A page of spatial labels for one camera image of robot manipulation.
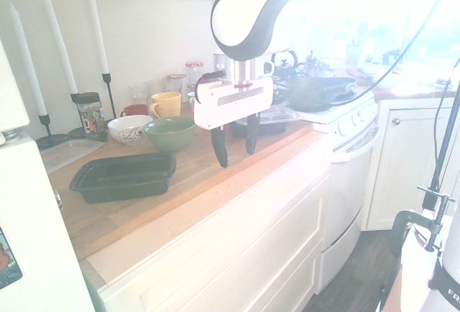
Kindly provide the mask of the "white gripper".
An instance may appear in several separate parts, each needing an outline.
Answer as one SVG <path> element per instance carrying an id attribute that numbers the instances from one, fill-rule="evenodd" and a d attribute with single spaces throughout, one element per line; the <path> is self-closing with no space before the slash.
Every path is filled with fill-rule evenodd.
<path id="1" fill-rule="evenodd" d="M 211 141 L 221 167 L 228 167 L 224 125 L 247 117 L 246 151 L 253 155 L 259 134 L 260 115 L 271 106 L 271 77 L 251 81 L 248 88 L 237 88 L 223 81 L 201 83 L 197 89 L 194 122 L 202 129 L 211 129 Z"/>

